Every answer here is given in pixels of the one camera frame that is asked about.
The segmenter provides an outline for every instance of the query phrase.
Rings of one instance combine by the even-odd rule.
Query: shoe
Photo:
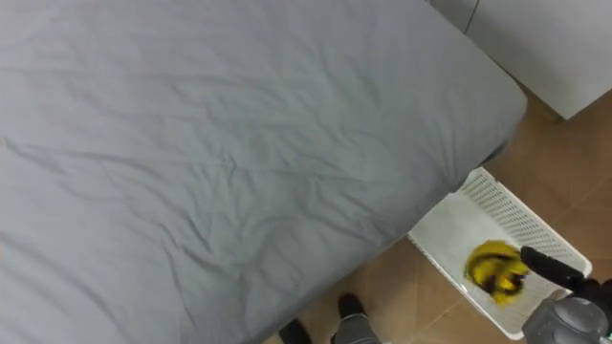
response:
[[[299,320],[294,319],[278,332],[284,344],[313,344],[310,336]]]
[[[342,319],[356,314],[366,315],[360,299],[352,293],[345,293],[338,299],[338,312]]]

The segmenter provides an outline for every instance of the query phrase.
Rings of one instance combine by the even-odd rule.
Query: plastic basket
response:
[[[518,300],[500,308],[464,277],[466,260],[478,245],[501,239],[517,247],[531,246],[585,275],[592,269],[582,254],[484,168],[472,171],[461,189],[431,209],[408,238],[476,309],[513,340],[523,337],[521,328],[529,315],[559,287],[532,273]]]

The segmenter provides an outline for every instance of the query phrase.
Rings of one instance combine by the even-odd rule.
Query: gray pant leg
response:
[[[363,315],[356,314],[346,317],[336,332],[334,344],[381,344]]]

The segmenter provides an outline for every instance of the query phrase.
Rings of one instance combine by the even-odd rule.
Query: basket mesh side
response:
[[[531,246],[581,271],[587,269],[585,259],[560,238],[534,212],[480,168],[470,175],[460,192],[468,195],[480,208],[503,227],[515,240],[515,245]],[[521,327],[539,302],[558,287],[531,274],[525,281],[523,295],[513,304],[500,309],[484,292],[473,294],[493,322],[509,333],[520,333]]]

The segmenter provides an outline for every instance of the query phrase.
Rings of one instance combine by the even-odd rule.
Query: wrinkled fabric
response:
[[[524,108],[421,0],[0,0],[0,342],[260,343]]]

